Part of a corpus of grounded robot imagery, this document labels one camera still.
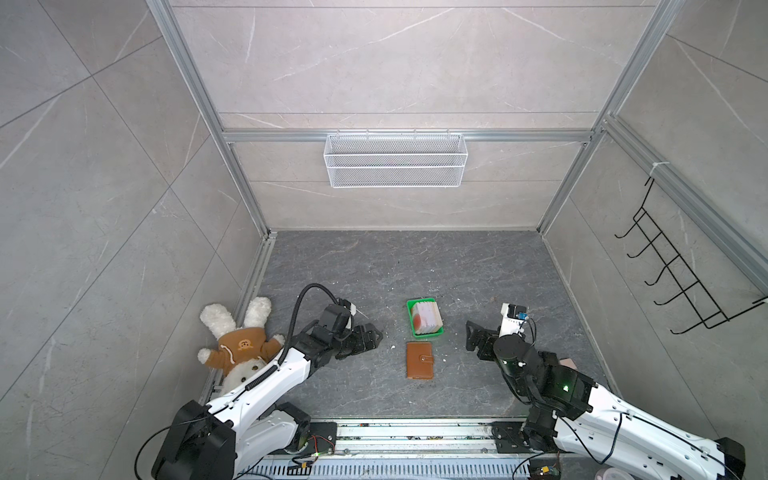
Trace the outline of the brown leather card holder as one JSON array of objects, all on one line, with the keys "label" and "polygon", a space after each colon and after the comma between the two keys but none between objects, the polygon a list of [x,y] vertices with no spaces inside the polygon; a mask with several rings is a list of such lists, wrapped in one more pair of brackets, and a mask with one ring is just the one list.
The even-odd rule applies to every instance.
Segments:
[{"label": "brown leather card holder", "polygon": [[429,342],[408,342],[406,345],[406,376],[412,380],[434,378],[434,356]]}]

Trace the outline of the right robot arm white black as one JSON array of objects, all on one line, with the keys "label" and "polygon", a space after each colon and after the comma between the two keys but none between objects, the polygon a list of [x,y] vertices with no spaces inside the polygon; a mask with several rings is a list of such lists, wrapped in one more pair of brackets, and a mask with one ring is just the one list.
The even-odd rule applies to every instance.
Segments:
[{"label": "right robot arm white black", "polygon": [[466,348],[492,361],[513,396],[528,406],[520,436],[541,453],[579,454],[641,479],[740,479],[744,447],[677,428],[614,395],[591,377],[512,329],[466,324]]}]

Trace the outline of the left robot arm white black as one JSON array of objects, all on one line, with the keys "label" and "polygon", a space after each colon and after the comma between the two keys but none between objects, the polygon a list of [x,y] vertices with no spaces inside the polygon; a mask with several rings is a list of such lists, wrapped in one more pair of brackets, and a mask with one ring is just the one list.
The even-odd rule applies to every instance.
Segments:
[{"label": "left robot arm white black", "polygon": [[346,300],[328,305],[319,319],[289,331],[264,372],[206,405],[182,406],[159,431],[150,478],[235,479],[266,455],[296,447],[309,417],[282,397],[331,359],[374,350],[383,338],[373,324],[356,324],[355,313]]}]

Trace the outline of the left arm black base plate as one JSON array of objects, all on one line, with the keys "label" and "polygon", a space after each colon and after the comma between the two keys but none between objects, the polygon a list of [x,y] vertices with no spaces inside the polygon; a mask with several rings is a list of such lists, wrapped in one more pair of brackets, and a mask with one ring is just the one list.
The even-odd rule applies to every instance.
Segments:
[{"label": "left arm black base plate", "polygon": [[295,455],[333,454],[336,451],[338,424],[333,421],[310,422],[299,426],[296,442],[290,448]]}]

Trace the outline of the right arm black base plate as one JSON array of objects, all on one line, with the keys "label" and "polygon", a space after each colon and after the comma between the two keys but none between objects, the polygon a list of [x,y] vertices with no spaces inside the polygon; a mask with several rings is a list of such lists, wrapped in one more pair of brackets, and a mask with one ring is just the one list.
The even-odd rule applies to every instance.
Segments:
[{"label": "right arm black base plate", "polygon": [[490,427],[499,454],[564,452],[555,442],[558,433],[547,425],[528,421],[496,421]]}]

